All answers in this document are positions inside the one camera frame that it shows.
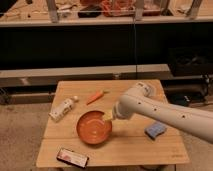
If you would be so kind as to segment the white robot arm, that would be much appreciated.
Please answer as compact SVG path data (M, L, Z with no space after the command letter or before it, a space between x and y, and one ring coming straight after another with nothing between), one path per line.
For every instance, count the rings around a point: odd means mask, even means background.
M151 84L137 82L104 113L103 120L130 119L136 113L213 144L213 112L154 100L154 92Z

